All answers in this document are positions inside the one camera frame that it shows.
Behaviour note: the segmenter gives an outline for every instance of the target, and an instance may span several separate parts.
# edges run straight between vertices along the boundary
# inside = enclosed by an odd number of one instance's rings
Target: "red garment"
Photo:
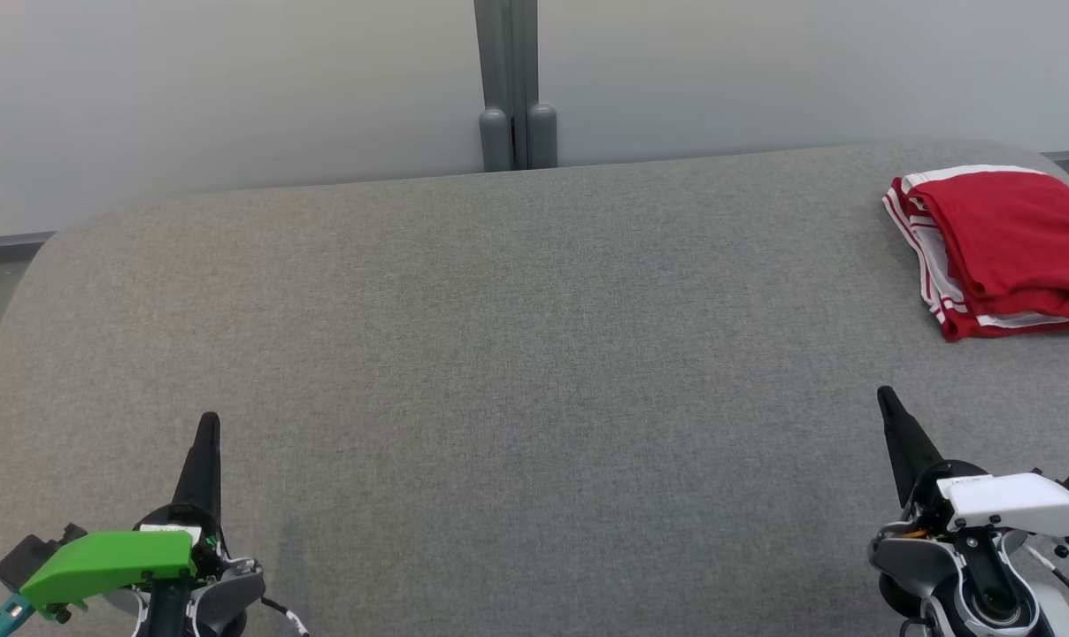
[[[895,178],[883,199],[915,249],[920,295],[948,342],[1069,329],[1069,187],[962,166]]]
[[[908,190],[928,207],[976,314],[1069,317],[1069,186],[1033,172],[975,172]]]

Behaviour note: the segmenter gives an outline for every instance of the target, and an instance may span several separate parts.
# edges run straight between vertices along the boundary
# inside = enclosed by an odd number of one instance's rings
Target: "gray fabric surface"
[[[880,206],[897,174],[979,161],[1064,177],[920,142],[66,230],[0,329],[0,557],[133,525],[212,408],[229,541],[317,635],[892,636],[879,384],[946,455],[1069,471],[1069,335],[944,343]],[[97,604],[49,633],[130,626]]]

